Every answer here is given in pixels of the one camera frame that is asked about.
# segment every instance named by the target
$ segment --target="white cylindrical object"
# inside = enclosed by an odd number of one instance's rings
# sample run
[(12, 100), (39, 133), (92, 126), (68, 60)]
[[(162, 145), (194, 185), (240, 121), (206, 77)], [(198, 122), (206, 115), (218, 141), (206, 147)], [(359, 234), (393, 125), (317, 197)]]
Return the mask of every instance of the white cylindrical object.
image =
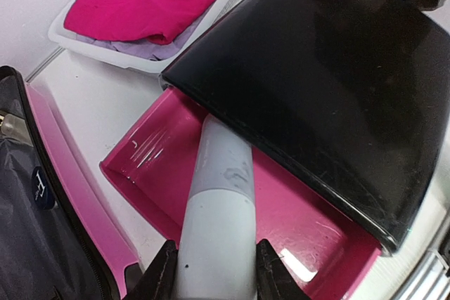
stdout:
[(33, 146), (25, 120), (20, 117), (6, 114), (3, 123), (1, 124), (0, 132), (6, 137)]
[(251, 146), (212, 116), (203, 124), (173, 299), (256, 299)]

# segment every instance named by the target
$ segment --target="white plastic basket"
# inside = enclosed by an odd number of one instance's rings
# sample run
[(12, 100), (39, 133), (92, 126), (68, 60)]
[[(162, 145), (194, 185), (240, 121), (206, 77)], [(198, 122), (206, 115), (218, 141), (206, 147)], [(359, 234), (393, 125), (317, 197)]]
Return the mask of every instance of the white plastic basket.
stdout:
[(183, 48), (169, 59), (152, 61), (137, 56), (131, 56), (118, 51), (112, 51), (100, 46), (95, 46), (76, 40), (76, 33), (63, 27), (65, 16), (75, 0), (71, 0), (51, 23), (49, 39), (61, 47), (82, 54), (96, 60), (110, 63), (122, 68), (132, 68), (158, 76), (184, 49), (191, 45), (204, 31), (206, 31), (216, 20), (228, 12), (238, 0), (216, 0), (209, 11), (205, 14), (199, 25), (184, 44)]

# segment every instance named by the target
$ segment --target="black lid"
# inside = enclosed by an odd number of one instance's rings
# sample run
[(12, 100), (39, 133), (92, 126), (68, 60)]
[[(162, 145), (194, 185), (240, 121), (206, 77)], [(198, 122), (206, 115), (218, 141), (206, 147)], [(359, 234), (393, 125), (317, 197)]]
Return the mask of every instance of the black lid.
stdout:
[(164, 73), (395, 251), (449, 113), (450, 38), (402, 0), (244, 0)]

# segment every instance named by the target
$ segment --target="pink tray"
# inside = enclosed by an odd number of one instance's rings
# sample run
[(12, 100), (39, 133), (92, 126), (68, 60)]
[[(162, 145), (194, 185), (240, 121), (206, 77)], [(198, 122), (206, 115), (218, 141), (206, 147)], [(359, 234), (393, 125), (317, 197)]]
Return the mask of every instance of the pink tray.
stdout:
[[(181, 236), (207, 111), (167, 89), (101, 164), (110, 182), (166, 238)], [(267, 238), (313, 299), (343, 299), (380, 244), (303, 182), (253, 150), (257, 239)]]

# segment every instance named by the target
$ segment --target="pink t-shirt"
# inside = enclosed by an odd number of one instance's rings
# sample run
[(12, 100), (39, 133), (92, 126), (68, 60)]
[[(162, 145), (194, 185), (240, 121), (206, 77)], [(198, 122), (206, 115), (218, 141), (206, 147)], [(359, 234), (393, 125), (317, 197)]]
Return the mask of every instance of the pink t-shirt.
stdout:
[(98, 40), (170, 44), (215, 0), (76, 0), (64, 28)]

